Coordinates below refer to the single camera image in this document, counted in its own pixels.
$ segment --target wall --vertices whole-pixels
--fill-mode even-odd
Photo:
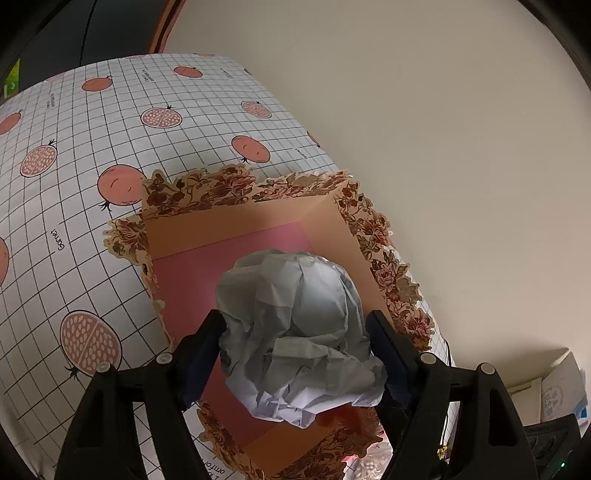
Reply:
[[[591,94],[514,0],[189,0],[392,222],[458,365],[591,367]]]

